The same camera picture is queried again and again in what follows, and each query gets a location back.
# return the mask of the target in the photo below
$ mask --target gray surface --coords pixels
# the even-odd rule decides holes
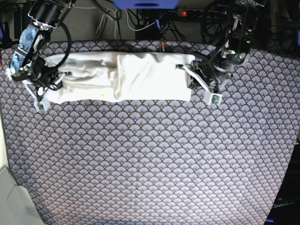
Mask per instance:
[[[2,225],[44,225],[28,191],[16,185],[7,167],[0,167],[0,184]]]
[[[14,0],[13,2],[23,2],[23,0]],[[181,0],[178,7],[180,8],[195,8],[203,9],[211,0]],[[113,8],[111,4],[99,0],[99,3],[107,8]],[[89,0],[77,0],[76,5],[81,7],[92,7]],[[95,32],[99,25],[102,15],[97,10],[73,9],[65,19],[65,24],[68,26],[73,40],[94,40]],[[13,13],[7,13],[3,16],[4,21],[9,21],[11,28],[11,38],[14,37]],[[188,41],[200,42],[200,24],[199,23],[177,23],[178,29],[187,37]],[[122,37],[124,40],[133,40],[135,33],[131,31],[126,23],[126,19],[120,22]],[[172,34],[167,35],[168,40],[175,40]],[[103,35],[103,40],[114,39],[114,23],[109,21]],[[59,28],[52,33],[52,41],[65,41],[66,36]]]
[[[53,43],[42,56],[64,48]],[[103,41],[72,52],[157,49]],[[208,53],[187,42],[167,50]],[[1,55],[5,68],[12,50]],[[299,71],[299,60],[252,51],[220,107],[206,106],[199,89],[190,102],[81,101],[36,113],[1,70],[12,173],[46,224],[263,225],[299,131]]]

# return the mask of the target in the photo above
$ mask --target power strip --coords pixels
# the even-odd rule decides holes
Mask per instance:
[[[172,21],[191,21],[199,22],[202,19],[204,10],[201,9],[175,9],[168,10],[164,14],[164,19]],[[222,19],[223,12],[209,11],[207,14],[207,19]]]

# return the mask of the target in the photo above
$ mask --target white fabric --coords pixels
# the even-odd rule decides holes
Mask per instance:
[[[64,55],[46,58],[54,66]],[[59,68],[71,72],[63,78],[63,88],[49,91],[48,100],[57,104],[78,100],[182,100],[189,101],[186,71],[176,69],[195,56],[180,53],[72,53]]]

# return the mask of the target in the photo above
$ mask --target table surface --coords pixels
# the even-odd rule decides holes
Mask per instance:
[[[42,56],[63,53],[52,43]],[[74,42],[72,52],[155,52],[158,42]],[[167,51],[209,53],[199,43]],[[8,159],[45,224],[263,224],[299,131],[300,64],[252,50],[221,106],[81,101],[35,112],[4,69],[0,96]]]

